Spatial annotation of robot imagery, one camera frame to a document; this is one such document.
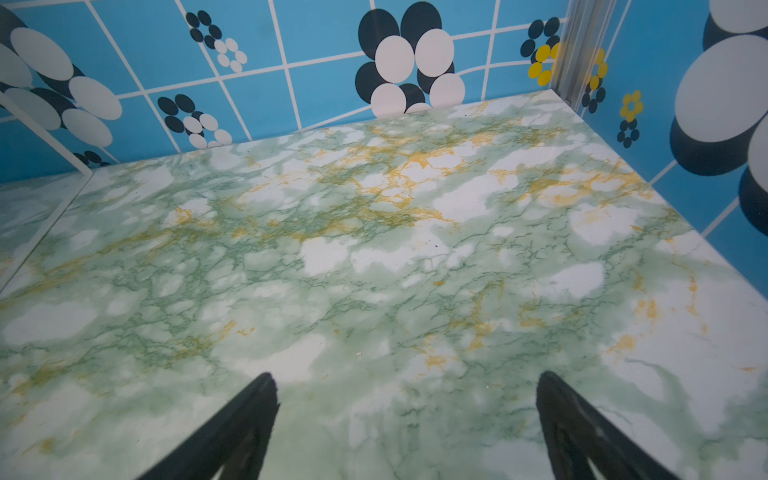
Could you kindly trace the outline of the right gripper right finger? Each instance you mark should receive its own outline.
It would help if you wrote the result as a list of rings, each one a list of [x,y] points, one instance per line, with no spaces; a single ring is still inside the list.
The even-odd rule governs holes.
[[[545,371],[536,407],[556,479],[674,479],[560,376]]]

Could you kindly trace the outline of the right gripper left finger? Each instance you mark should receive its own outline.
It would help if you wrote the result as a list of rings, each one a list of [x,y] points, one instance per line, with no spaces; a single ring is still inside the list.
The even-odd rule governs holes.
[[[260,374],[143,479],[257,479],[279,411],[277,384]]]

